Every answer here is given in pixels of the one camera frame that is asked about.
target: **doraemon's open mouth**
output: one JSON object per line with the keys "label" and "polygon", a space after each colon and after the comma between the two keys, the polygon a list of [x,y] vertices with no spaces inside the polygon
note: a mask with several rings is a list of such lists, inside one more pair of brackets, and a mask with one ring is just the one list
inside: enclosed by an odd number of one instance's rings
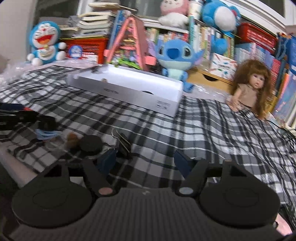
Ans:
{"label": "doraemon's open mouth", "polygon": [[48,34],[40,38],[37,38],[36,40],[39,44],[47,44],[52,39],[52,37],[53,37],[53,34]]}

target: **doll's brown hair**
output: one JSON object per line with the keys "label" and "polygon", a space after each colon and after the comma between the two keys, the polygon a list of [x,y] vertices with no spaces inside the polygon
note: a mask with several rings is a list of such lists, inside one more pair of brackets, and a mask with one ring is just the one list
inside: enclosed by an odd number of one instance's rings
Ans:
{"label": "doll's brown hair", "polygon": [[271,75],[269,69],[258,60],[249,59],[238,66],[232,85],[232,95],[238,88],[238,84],[248,84],[253,74],[264,76],[263,87],[259,90],[257,101],[252,111],[258,118],[265,118],[265,101],[271,95]]}

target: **doll's beige shirt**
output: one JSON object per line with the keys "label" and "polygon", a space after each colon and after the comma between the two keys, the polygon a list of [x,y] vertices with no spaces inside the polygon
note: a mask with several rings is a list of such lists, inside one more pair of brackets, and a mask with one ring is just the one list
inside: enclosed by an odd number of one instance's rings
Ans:
{"label": "doll's beige shirt", "polygon": [[250,85],[238,84],[238,86],[242,90],[242,93],[239,97],[239,101],[242,104],[252,108],[257,101],[258,91]]}

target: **white box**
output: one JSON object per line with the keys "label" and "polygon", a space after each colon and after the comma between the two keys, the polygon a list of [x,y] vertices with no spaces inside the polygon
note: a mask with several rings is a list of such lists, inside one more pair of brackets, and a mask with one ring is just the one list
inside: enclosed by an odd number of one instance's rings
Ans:
{"label": "white box", "polygon": [[237,62],[220,54],[213,54],[209,72],[227,80],[233,80],[237,70]]}
{"label": "white box", "polygon": [[175,116],[183,93],[183,82],[179,80],[111,64],[98,66],[93,73],[91,69],[73,71],[66,82],[171,117]]}

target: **black and white plaid cloth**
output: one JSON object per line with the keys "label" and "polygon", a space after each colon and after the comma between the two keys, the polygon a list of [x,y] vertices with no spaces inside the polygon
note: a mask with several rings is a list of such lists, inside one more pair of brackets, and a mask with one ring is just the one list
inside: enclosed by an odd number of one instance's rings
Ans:
{"label": "black and white plaid cloth", "polygon": [[[108,176],[115,188],[178,187],[183,178],[174,165],[177,149],[213,163],[230,159],[273,188],[296,223],[296,164],[290,154],[295,145],[289,137],[249,111],[234,113],[214,100],[182,97],[179,111],[171,118],[69,87],[65,79],[72,70],[51,66],[27,73],[0,93],[0,100],[54,116],[63,136],[72,131],[80,136],[95,134],[112,144],[113,127],[124,133],[132,143],[133,158],[117,160]],[[2,131],[0,141],[7,142],[9,152],[36,172],[57,159],[81,157],[79,152],[48,150],[36,139],[36,128],[36,124],[18,124],[12,131]]]}

